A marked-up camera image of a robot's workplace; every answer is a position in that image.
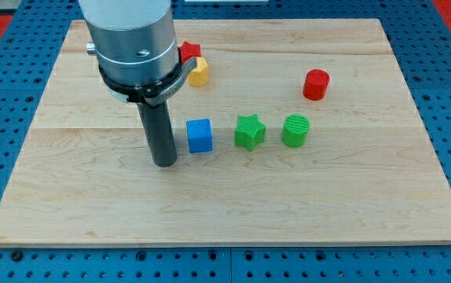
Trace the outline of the black clamp ring mount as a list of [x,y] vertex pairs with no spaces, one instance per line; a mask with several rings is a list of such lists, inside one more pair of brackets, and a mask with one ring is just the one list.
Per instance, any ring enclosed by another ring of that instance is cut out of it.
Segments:
[[98,68],[104,84],[118,101],[159,105],[182,88],[190,72],[197,68],[197,57],[190,57],[185,63],[178,63],[167,76],[147,85],[128,86],[117,83],[106,75],[100,65]]

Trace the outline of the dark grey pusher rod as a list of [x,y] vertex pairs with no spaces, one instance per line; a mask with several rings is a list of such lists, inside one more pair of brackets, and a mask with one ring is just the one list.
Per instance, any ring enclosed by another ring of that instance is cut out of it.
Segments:
[[177,159],[177,150],[167,103],[151,106],[137,104],[139,116],[154,164],[169,167]]

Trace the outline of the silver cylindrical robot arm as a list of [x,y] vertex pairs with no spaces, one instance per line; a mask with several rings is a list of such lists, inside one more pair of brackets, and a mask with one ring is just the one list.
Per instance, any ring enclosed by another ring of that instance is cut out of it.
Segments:
[[167,100],[197,66],[178,48],[171,4],[162,0],[79,0],[106,87],[137,106],[153,162],[169,167],[177,150]]

